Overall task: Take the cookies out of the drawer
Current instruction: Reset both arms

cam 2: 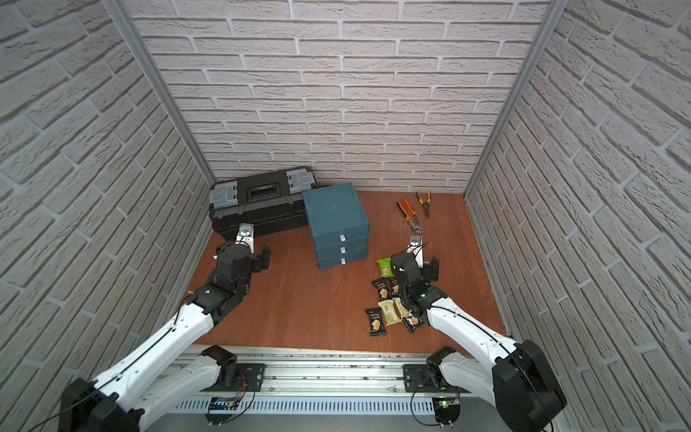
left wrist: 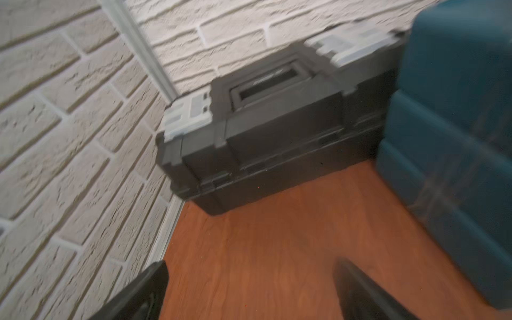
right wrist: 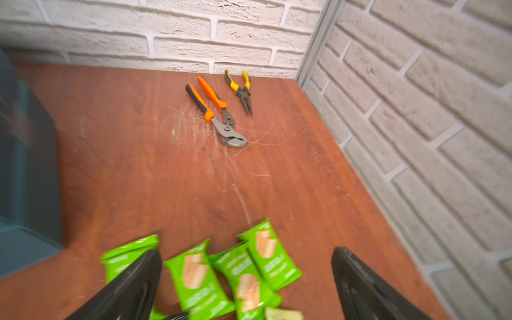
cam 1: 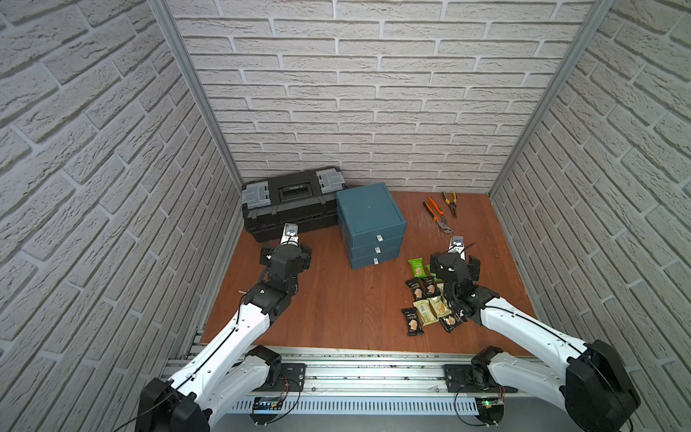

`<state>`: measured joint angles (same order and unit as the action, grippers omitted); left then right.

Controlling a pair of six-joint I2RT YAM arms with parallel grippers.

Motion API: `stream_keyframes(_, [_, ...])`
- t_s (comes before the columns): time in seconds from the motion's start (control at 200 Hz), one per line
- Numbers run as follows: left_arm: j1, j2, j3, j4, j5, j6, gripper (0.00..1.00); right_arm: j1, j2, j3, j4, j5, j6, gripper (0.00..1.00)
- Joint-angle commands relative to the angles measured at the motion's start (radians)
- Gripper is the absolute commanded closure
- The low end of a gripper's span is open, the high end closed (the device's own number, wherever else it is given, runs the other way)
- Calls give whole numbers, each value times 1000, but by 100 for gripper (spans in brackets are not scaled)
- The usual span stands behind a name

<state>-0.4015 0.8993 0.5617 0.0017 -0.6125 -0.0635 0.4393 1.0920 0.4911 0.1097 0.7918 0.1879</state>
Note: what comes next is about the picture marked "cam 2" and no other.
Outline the dark cookie packet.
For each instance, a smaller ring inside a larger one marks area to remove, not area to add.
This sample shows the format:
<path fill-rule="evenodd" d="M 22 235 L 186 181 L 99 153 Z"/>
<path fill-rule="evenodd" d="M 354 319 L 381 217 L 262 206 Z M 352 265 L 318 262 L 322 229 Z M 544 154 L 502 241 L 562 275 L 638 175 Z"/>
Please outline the dark cookie packet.
<path fill-rule="evenodd" d="M 376 289 L 379 302 L 392 298 L 392 291 L 390 290 L 390 285 L 387 278 L 380 277 L 373 280 L 372 286 Z"/>
<path fill-rule="evenodd" d="M 371 337 L 378 337 L 387 334 L 385 321 L 383 318 L 383 311 L 380 307 L 370 308 L 365 310 L 369 320 L 369 335 Z"/>
<path fill-rule="evenodd" d="M 414 333 L 421 325 L 423 325 L 423 322 L 414 315 L 403 317 L 402 322 L 410 333 Z"/>

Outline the beige cookie packet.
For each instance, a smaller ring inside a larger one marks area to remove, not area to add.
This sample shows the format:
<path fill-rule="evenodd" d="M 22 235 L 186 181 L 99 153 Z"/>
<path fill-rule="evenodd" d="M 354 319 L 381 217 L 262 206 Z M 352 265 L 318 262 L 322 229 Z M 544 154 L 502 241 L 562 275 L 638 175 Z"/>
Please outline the beige cookie packet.
<path fill-rule="evenodd" d="M 411 311 L 409 311 L 404 305 L 401 300 L 401 298 L 397 297 L 394 298 L 394 304 L 396 306 L 396 309 L 399 313 L 399 316 L 401 316 L 401 321 L 406 321 L 408 323 L 411 323 L 411 318 L 413 317 Z"/>
<path fill-rule="evenodd" d="M 397 313 L 394 300 L 389 299 L 378 302 L 378 306 L 381 309 L 381 315 L 383 315 L 386 326 L 401 323 L 401 317 Z"/>

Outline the teal bottom drawer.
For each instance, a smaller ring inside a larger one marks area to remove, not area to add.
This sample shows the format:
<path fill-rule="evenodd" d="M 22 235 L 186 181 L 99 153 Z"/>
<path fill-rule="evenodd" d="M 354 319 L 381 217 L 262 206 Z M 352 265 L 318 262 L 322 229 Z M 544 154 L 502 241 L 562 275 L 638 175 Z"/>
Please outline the teal bottom drawer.
<path fill-rule="evenodd" d="M 324 257 L 318 260 L 320 270 L 325 270 L 335 266 L 343 266 L 345 264 L 365 259 L 367 256 L 367 248 L 358 248 L 345 254 L 338 254 L 331 257 Z"/>

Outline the teal drawer cabinet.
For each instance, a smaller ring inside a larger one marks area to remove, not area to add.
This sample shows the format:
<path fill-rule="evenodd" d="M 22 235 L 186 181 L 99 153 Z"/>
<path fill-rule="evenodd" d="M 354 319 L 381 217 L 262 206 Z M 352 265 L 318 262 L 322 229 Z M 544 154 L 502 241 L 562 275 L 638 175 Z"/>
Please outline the teal drawer cabinet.
<path fill-rule="evenodd" d="M 302 193 L 309 227 L 338 229 L 369 223 L 352 183 Z"/>

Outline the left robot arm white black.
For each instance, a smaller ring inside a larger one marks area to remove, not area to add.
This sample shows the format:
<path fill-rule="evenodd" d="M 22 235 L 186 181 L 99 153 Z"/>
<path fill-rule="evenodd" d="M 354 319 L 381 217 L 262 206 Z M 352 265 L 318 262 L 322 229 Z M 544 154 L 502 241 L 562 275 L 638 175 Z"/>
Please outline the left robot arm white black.
<path fill-rule="evenodd" d="M 237 357 L 211 346 L 175 374 L 160 378 L 187 347 L 221 323 L 244 299 L 251 277 L 270 265 L 250 236 L 217 249 L 216 267 L 176 314 L 139 347 L 90 381 L 77 379 L 61 395 L 60 431 L 143 431 L 196 392 L 215 385 L 245 390 Z"/>

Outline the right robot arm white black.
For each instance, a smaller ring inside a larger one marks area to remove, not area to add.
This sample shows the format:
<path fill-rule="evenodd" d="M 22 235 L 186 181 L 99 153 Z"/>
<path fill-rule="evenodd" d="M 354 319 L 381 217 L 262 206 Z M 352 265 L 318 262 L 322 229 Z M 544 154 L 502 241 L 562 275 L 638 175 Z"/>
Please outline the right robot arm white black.
<path fill-rule="evenodd" d="M 435 287 L 438 260 L 423 262 L 421 246 L 393 255 L 390 265 L 410 317 L 469 354 L 443 347 L 428 358 L 428 379 L 437 389 L 459 387 L 482 398 L 513 431 L 541 431 L 568 406 L 543 349 L 490 329 Z"/>

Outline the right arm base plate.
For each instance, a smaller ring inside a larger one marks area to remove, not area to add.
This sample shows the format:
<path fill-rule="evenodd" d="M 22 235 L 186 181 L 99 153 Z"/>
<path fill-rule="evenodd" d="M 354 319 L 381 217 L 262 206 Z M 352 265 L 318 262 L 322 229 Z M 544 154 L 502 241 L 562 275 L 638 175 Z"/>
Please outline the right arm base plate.
<path fill-rule="evenodd" d="M 408 364 L 402 370 L 406 392 L 453 392 L 436 366 Z"/>

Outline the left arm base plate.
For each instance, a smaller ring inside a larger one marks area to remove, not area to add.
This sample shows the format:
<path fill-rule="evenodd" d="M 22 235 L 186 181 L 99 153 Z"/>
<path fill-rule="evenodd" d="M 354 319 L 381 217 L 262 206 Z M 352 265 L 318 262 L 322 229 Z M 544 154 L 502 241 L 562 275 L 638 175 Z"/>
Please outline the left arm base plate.
<path fill-rule="evenodd" d="M 240 363 L 236 366 L 234 377 L 230 380 L 228 389 L 231 392 L 238 392 L 245 383 L 248 392 L 260 392 L 266 373 L 266 364 L 261 363 Z"/>

